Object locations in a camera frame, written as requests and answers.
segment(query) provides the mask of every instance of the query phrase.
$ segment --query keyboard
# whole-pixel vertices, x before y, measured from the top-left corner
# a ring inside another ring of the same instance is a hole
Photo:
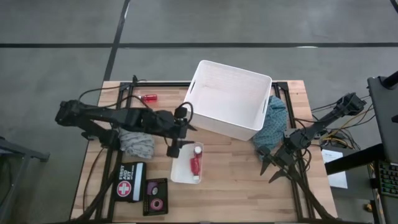
[[[379,177],[381,194],[398,197],[398,164],[380,162]]]

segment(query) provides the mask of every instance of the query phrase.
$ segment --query wooden workbench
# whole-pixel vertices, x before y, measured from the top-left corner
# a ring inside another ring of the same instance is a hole
[[[287,81],[294,116],[312,119],[310,105],[304,82]],[[119,82],[104,82],[103,87],[119,86]],[[158,101],[149,106],[155,110],[174,111],[185,98],[187,88],[182,87],[142,87],[135,88],[135,95],[157,94]],[[116,102],[118,89],[103,90],[99,106]],[[140,106],[133,100],[133,106]],[[198,185],[177,184],[169,180],[169,214],[143,217],[142,202],[117,202],[114,208],[114,222],[288,222],[296,221],[292,186],[286,178],[279,178],[268,184],[277,171],[269,166],[260,176],[261,162],[254,153],[250,141],[244,142],[227,136],[199,129],[189,131],[187,140],[202,142],[203,154],[202,180]],[[145,161],[147,179],[170,178],[172,158],[166,156],[163,138],[155,136],[155,156],[151,160],[123,157],[123,162]],[[328,210],[336,216],[336,208],[331,194],[325,166],[319,147],[310,147],[311,168],[307,172],[310,188]],[[82,213],[83,189],[93,161],[101,150],[98,141],[88,145],[85,161],[73,205],[71,218]],[[104,169],[106,150],[102,152],[90,183],[87,187],[86,207],[98,193]],[[110,190],[105,198],[104,217],[108,211]],[[301,194],[302,207],[305,200]]]

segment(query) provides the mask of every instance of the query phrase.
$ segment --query red bottle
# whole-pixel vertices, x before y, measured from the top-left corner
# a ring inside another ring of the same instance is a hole
[[[145,96],[140,96],[145,103],[152,103],[157,101],[157,95],[145,95]]]
[[[199,174],[200,174],[200,165],[199,165],[199,158],[195,157],[191,159],[191,171],[193,174],[193,179],[194,180],[199,180]]]

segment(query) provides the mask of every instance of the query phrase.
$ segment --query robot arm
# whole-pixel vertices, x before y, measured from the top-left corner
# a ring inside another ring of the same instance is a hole
[[[119,149],[118,132],[104,129],[94,121],[105,121],[127,131],[153,134],[172,139],[172,145],[167,148],[167,155],[178,157],[180,148],[193,141],[180,141],[187,135],[187,130],[196,129],[189,125],[186,118],[187,109],[179,106],[175,113],[150,108],[122,108],[118,110],[105,107],[86,105],[77,100],[61,102],[55,118],[62,126],[76,126],[83,129],[81,135],[87,139],[97,137],[104,147]]]
[[[332,217],[325,208],[323,208],[315,198],[314,194],[312,194],[308,185],[302,180],[294,166],[295,159],[293,155],[297,151],[309,147],[314,137],[337,119],[346,115],[359,114],[364,109],[365,104],[366,102],[358,98],[355,93],[347,94],[336,102],[336,106],[333,108],[333,111],[326,114],[324,117],[319,119],[319,121],[315,121],[313,125],[303,127],[301,129],[286,130],[283,145],[273,156],[271,155],[270,149],[266,147],[258,148],[257,152],[264,156],[260,175],[266,171],[269,164],[272,163],[274,166],[278,166],[280,170],[271,177],[269,183],[279,177],[287,177],[288,179],[293,180],[300,186],[305,196],[310,199],[313,207],[322,219],[334,220],[335,218]]]

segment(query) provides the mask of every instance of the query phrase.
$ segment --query concrete floor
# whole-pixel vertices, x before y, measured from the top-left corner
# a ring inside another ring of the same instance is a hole
[[[123,3],[0,0],[0,44],[112,43]],[[132,0],[121,42],[396,42],[397,21],[388,0]],[[48,163],[31,163],[13,223],[68,219],[87,142],[54,117],[62,100],[101,85],[110,51],[0,49],[0,136],[51,153]],[[394,47],[119,49],[110,79],[190,80],[205,59],[305,80],[315,108],[347,92],[368,95],[367,77],[390,75],[396,58]],[[97,100],[98,93],[84,99]],[[380,142],[375,120],[351,132],[362,148]],[[339,217],[371,221],[363,202],[335,202]]]

